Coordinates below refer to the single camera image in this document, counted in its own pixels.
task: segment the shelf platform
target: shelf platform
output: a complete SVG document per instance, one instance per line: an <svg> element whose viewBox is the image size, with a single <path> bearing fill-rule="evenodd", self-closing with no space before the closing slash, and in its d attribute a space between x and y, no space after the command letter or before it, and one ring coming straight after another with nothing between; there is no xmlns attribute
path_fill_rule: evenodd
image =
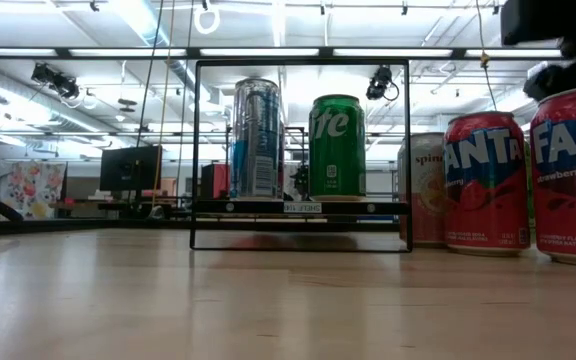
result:
<svg viewBox="0 0 576 360"><path fill-rule="evenodd" d="M200 200L194 205L197 215L406 215L410 206L394 202L315 202L315 201L230 201Z"/></svg>

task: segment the wooden table surface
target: wooden table surface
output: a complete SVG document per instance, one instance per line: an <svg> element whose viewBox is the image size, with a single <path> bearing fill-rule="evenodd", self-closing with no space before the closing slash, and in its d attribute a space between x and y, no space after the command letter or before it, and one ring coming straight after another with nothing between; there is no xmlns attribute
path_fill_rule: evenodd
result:
<svg viewBox="0 0 576 360"><path fill-rule="evenodd" d="M576 266L534 252L190 252L186 231L134 229L6 239L19 245L0 252L0 359L576 360Z"/></svg>

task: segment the green soda can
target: green soda can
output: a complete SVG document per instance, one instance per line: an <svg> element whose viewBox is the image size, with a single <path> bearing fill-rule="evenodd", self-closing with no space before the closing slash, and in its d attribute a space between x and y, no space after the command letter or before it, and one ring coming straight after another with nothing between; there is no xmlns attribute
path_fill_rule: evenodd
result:
<svg viewBox="0 0 576 360"><path fill-rule="evenodd" d="M310 196L317 201L360 201L366 196L366 129L359 99L317 98L308 130Z"/></svg>

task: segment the ceiling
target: ceiling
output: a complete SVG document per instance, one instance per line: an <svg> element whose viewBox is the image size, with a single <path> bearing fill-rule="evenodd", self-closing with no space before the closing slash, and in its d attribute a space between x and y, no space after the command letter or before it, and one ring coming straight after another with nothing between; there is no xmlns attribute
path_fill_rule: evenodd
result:
<svg viewBox="0 0 576 360"><path fill-rule="evenodd" d="M208 14L202 14L199 0L175 1L175 10L172 0L96 1L99 12L93 12L89 1L83 0L9 0L0 1L0 47L144 47L152 39L144 36L143 29L156 24L160 8L163 9L161 28L166 29L162 32L166 34L165 43L160 43L160 46L480 48L483 39L486 47L499 47L500 16L494 14L494 6L504 2L480 0L480 36L474 0L408 0L406 15L402 15L401 1L377 0L213 0L209 2L211 13ZM150 6L152 17L148 18L145 12L139 11L139 6ZM198 24L191 11L201 14ZM216 28L210 33L202 33L211 26L214 12L219 13L220 19ZM553 44L541 43L538 46L552 47ZM73 100L60 99L54 91L33 82L30 77L35 65L44 62L56 71L75 77L81 95ZM516 111L519 124L527 122L535 109L534 104L525 100L520 89L527 71L538 63L490 63L489 81L497 105L501 110ZM23 121L0 119L0 132L133 132L139 127L142 112L143 124L150 131L162 129L162 122L165 132L193 130L194 105L191 104L194 92L190 87L184 87L183 77L169 71L166 63L160 60L127 60L123 71L122 65L124 62L117 60L0 59L0 89L20 96L11 102L11 109L12 105L16 106L13 110L18 111L20 106L38 104L47 109L54 120L48 125L33 125L26 119L28 115L23 116ZM191 69L189 75L194 76L194 62L183 65ZM400 67L391 67L394 83L400 90L396 101L368 101L365 97L369 79L378 65L285 67L282 85L287 124L307 128L308 113L316 97L344 93L361 99L367 114L367 131L401 131L405 94ZM450 118L486 110L492 104L479 61L412 61L410 69L413 132L445 130ZM209 92L210 100L201 103L200 130L212 134L200 137L200 141L206 144L202 145L206 149L213 150L206 150L202 156L223 158L225 154L219 145L225 137L219 133L226 128L224 112L227 113L226 109L232 106L235 83L249 76L261 76L278 83L279 70L276 66L203 68L201 85ZM395 94L393 89L388 96ZM135 112L121 113L125 116L121 122L116 118L122 107L118 104L120 98L137 102L133 107ZM52 142L72 143L71 151L63 155L70 158L84 153L95 157L97 152L94 150L100 153L99 149L113 142L113 137L88 137L86 134L79 139L12 137L21 141L16 145L32 144L31 151L50 148ZM191 140L186 136L184 143ZM134 146L136 141L135 136L122 136L110 146ZM159 139L149 136L140 142L156 144ZM169 143L166 156L176 158L179 137L164 136L163 142ZM379 158L378 152L396 154L394 147L400 142L398 137L381 141L369 158ZM27 153L24 149L27 146L10 145L6 145L8 152L0 151L1 157L15 158L20 151Z"/></svg>

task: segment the fanta logo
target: fanta logo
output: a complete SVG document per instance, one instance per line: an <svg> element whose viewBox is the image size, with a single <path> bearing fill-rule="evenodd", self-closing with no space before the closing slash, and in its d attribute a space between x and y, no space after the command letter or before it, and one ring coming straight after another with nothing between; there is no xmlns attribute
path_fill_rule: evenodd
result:
<svg viewBox="0 0 576 360"><path fill-rule="evenodd" d="M565 121L554 125L547 121L539 124L532 129L532 139L537 164L544 161L556 162L562 155L575 156L576 121Z"/></svg>
<svg viewBox="0 0 576 360"><path fill-rule="evenodd" d="M417 161L418 164L421 164L421 166L424 166L425 163L442 162L444 160L443 160L443 156L425 155L425 156L417 156L415 158L415 161Z"/></svg>
<svg viewBox="0 0 576 360"><path fill-rule="evenodd" d="M473 160L479 164L489 163L491 156L495 157L497 164L523 159L523 149L519 146L519 140L511 137L510 129L481 130L473 133L470 138L474 138L474 143L467 139L446 144L444 152L446 173L451 167L469 169L473 166Z"/></svg>
<svg viewBox="0 0 576 360"><path fill-rule="evenodd" d="M332 116L330 108L326 108L323 114L319 114L318 110L310 117L310 136L314 139L320 139L325 129L327 129L328 136L338 137L346 133L348 129L348 121L350 118L346 114L337 114Z"/></svg>

